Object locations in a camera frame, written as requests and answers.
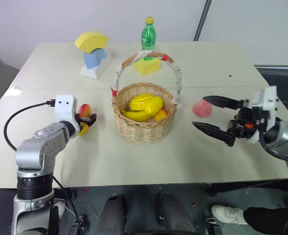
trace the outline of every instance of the green bottle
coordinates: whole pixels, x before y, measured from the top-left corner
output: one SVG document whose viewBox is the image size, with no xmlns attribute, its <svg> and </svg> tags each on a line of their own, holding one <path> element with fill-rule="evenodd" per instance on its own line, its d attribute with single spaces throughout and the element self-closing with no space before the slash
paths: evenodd
<svg viewBox="0 0 288 235">
<path fill-rule="evenodd" d="M 142 31 L 142 50 L 153 50 L 155 48 L 155 28 L 153 17 L 146 18 L 146 26 Z"/>
</svg>

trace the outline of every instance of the metal pole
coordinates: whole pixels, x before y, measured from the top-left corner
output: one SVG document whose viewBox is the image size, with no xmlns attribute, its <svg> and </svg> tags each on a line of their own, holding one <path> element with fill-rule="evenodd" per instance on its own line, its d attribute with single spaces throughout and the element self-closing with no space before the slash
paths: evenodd
<svg viewBox="0 0 288 235">
<path fill-rule="evenodd" d="M 202 11 L 202 15 L 200 18 L 200 22 L 198 24 L 198 28 L 194 37 L 194 41 L 198 41 L 202 32 L 202 28 L 204 26 L 204 23 L 207 19 L 207 15 L 211 6 L 212 0 L 206 0 L 206 3 L 204 5 L 203 11 Z"/>
</svg>

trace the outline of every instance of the yellow block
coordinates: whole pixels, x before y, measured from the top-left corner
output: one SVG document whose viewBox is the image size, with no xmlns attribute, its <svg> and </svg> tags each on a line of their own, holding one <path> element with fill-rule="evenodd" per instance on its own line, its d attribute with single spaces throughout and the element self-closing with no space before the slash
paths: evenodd
<svg viewBox="0 0 288 235">
<path fill-rule="evenodd" d="M 82 33 L 74 42 L 74 44 L 87 54 L 90 54 L 97 48 L 105 49 L 109 38 L 100 32 Z"/>
<path fill-rule="evenodd" d="M 134 68 L 143 76 L 148 75 L 152 72 L 155 72 L 161 67 L 161 60 L 159 59 L 141 59 L 133 64 Z"/>
</svg>

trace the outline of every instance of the yellow banana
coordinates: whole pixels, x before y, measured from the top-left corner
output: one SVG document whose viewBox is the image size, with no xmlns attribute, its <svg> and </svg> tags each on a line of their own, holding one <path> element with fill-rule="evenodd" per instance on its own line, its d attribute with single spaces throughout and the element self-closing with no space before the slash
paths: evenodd
<svg viewBox="0 0 288 235">
<path fill-rule="evenodd" d="M 121 110 L 123 116 L 133 121 L 146 121 L 151 118 L 145 111 L 140 112 L 127 112 L 124 109 Z"/>
<path fill-rule="evenodd" d="M 153 97 L 153 94 L 140 94 L 134 97 L 130 101 L 130 109 L 134 111 L 143 111 Z"/>
<path fill-rule="evenodd" d="M 80 125 L 83 126 L 83 129 L 80 131 L 79 136 L 82 136 L 89 129 L 89 126 L 85 122 L 80 122 Z"/>
<path fill-rule="evenodd" d="M 145 107 L 145 112 L 151 116 L 154 116 L 163 108 L 163 105 L 163 99 L 156 96 L 149 100 L 149 103 Z"/>
</svg>

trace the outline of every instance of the wicker basket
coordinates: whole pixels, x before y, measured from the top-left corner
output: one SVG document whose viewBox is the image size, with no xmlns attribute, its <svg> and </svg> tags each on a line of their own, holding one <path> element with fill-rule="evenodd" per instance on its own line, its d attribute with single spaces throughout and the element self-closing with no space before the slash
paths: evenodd
<svg viewBox="0 0 288 235">
<path fill-rule="evenodd" d="M 118 91 L 119 78 L 125 67 L 132 65 L 145 56 L 155 57 L 166 61 L 176 74 L 177 93 L 173 97 L 166 89 L 152 83 L 136 83 Z M 116 72 L 114 82 L 111 86 L 112 106 L 115 116 L 115 125 L 119 133 L 130 142 L 137 144 L 151 144 L 165 137 L 172 125 L 176 106 L 179 103 L 181 90 L 181 71 L 174 60 L 161 52 L 141 51 L 125 60 Z M 169 112 L 168 116 L 161 121 L 154 121 L 153 118 L 145 122 L 136 122 L 124 117 L 120 110 L 128 109 L 130 100 L 140 94 L 154 94 L 163 98 L 164 108 Z"/>
</svg>

